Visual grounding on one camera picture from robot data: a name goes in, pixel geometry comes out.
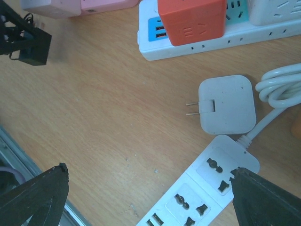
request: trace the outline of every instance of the pink power strip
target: pink power strip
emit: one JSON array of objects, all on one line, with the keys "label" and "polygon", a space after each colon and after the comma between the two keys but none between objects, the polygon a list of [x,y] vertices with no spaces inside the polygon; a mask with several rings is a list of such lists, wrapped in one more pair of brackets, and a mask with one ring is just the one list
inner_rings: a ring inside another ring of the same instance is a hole
[{"label": "pink power strip", "polygon": [[101,13],[122,8],[130,8],[140,0],[80,0],[81,15]]}]

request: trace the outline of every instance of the orange object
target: orange object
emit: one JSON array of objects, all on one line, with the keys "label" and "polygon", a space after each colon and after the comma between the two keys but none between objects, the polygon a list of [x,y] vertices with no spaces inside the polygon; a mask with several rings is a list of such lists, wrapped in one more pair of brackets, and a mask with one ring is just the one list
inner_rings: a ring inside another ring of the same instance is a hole
[{"label": "orange object", "polygon": [[158,12],[174,46],[224,34],[226,0],[158,0]]},{"label": "orange object", "polygon": [[296,138],[301,140],[301,112],[299,113],[296,121],[293,123],[291,131]]}]

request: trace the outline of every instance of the wooden table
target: wooden table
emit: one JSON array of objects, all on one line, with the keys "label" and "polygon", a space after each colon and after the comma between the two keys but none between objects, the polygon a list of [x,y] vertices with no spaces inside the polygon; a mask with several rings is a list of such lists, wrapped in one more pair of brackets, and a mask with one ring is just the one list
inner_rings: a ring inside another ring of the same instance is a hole
[{"label": "wooden table", "polygon": [[[10,5],[20,12],[18,0]],[[138,7],[44,22],[53,35],[46,66],[0,57],[0,122],[43,170],[67,164],[69,199],[95,226],[138,223],[214,138],[185,116],[203,80],[242,74],[255,85],[301,61],[297,36],[148,62]],[[271,108],[254,96],[260,120]],[[301,141],[290,134],[299,108],[249,151],[261,176],[301,197]],[[211,225],[238,225],[232,204]]]}]

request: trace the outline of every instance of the white cable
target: white cable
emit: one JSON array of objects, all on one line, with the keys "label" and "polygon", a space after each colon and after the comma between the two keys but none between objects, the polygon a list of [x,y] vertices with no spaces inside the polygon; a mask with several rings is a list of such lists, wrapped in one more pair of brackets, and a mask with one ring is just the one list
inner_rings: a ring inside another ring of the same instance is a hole
[{"label": "white cable", "polygon": [[301,103],[301,64],[289,65],[269,71],[256,85],[259,99],[275,109],[265,116],[247,135],[237,142],[248,148],[252,140],[288,107]]}]

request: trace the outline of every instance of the metal prong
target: metal prong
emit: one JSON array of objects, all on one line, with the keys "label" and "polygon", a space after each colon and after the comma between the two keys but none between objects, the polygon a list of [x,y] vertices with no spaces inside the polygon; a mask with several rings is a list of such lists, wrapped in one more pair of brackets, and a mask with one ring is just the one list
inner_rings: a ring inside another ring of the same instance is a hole
[{"label": "metal prong", "polygon": [[198,105],[198,102],[192,102],[192,103],[186,104],[186,106],[191,106],[191,105]]},{"label": "metal prong", "polygon": [[194,112],[194,113],[187,113],[186,115],[198,115],[199,112]]}]

